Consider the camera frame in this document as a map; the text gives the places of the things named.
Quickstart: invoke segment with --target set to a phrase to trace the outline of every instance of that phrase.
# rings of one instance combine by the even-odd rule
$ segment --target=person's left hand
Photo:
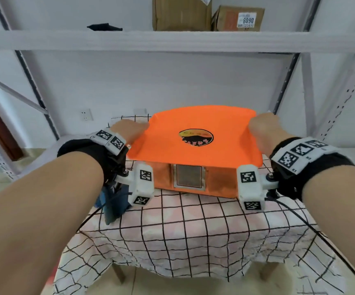
[[[148,128],[149,123],[138,123],[129,119],[122,119],[111,126],[111,131],[120,134],[127,141],[127,144],[131,144]]]

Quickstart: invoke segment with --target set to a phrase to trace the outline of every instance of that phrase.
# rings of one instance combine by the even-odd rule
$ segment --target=beige floor
[[[9,179],[0,174],[0,191],[10,183]],[[347,279],[347,295],[355,295],[355,277],[347,267],[339,263],[343,275]],[[109,269],[87,291],[87,295],[288,295],[293,291],[294,278],[297,273],[290,264],[281,265],[276,269],[269,281],[264,283],[259,278],[261,264],[256,263],[241,280],[227,283],[214,278],[165,278],[159,277],[141,268],[122,266],[126,281],[122,285],[116,283],[114,272]],[[51,295],[52,288],[46,287],[42,295]]]

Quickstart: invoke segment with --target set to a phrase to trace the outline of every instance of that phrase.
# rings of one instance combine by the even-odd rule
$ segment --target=oval logo
[[[205,129],[190,128],[179,133],[183,142],[193,146],[208,145],[213,141],[213,134]]]

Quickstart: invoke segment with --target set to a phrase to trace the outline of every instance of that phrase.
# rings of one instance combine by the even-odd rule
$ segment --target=wall socket
[[[93,121],[93,116],[90,109],[82,109],[79,112],[82,121]]]

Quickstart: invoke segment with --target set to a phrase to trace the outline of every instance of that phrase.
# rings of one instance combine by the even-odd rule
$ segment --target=person's right arm
[[[265,113],[250,121],[249,129],[261,152],[270,156],[285,139],[278,117]],[[303,203],[321,230],[355,267],[355,166],[327,169],[311,178],[303,188]]]

